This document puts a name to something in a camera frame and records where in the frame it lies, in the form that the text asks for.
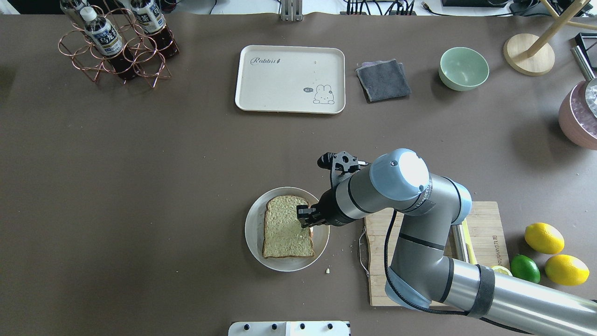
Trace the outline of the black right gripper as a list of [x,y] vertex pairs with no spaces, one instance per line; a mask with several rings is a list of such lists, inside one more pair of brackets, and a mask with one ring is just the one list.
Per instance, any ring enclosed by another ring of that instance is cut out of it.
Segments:
[[317,225],[341,227],[366,217],[369,212],[358,206],[352,196],[351,178],[369,165],[346,151],[328,152],[317,160],[319,168],[330,171],[330,189],[322,194],[317,208],[297,205],[297,219],[301,228]]

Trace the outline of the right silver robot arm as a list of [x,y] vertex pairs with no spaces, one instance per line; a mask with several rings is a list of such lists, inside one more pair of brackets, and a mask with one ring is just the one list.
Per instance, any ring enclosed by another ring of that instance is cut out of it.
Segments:
[[331,188],[317,204],[297,206],[302,227],[341,227],[386,208],[403,215],[393,258],[384,261],[391,300],[529,335],[596,334],[595,301],[445,256],[451,227],[471,212],[471,194],[431,174],[414,151],[399,148],[373,162],[327,153],[318,166],[330,170]]

